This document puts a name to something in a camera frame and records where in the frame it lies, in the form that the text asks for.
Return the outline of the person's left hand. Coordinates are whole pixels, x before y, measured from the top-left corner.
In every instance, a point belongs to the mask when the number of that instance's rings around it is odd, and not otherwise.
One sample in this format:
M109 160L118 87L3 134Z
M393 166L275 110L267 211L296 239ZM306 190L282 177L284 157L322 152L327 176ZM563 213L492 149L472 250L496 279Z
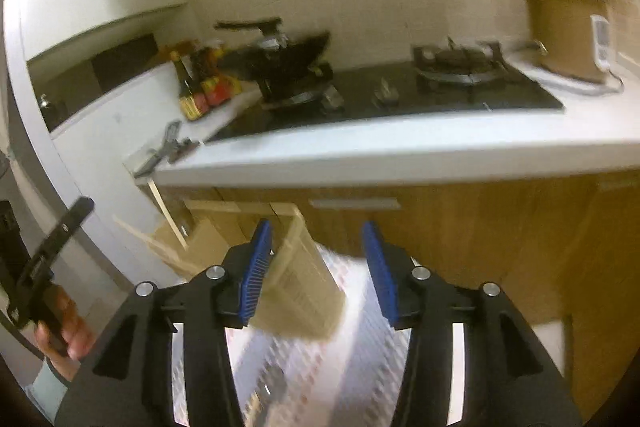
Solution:
M35 326L35 342L55 370L66 381L72 381L78 372L80 361L92 350L96 337L78 313L75 301L62 286L51 286L47 291L47 298L54 315L60 321L60 335L67 346L66 355L55 349L50 329L43 321Z

